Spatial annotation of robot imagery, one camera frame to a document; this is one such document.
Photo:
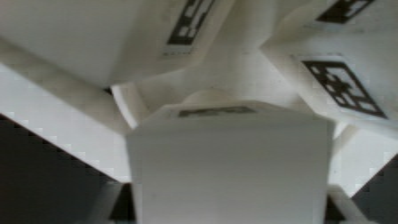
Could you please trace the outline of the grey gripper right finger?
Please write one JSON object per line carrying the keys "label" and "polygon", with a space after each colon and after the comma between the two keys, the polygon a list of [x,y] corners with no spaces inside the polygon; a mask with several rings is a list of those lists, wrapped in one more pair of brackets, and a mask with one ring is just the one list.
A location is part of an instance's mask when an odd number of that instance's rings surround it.
{"label": "grey gripper right finger", "polygon": [[338,185],[327,189],[325,224],[379,224],[368,219]]}

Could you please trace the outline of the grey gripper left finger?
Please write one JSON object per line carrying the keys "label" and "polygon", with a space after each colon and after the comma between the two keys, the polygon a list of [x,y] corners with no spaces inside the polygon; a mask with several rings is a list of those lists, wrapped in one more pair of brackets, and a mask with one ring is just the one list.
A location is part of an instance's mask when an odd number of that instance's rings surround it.
{"label": "grey gripper left finger", "polygon": [[130,183],[105,184],[89,212],[87,224],[137,224]]}

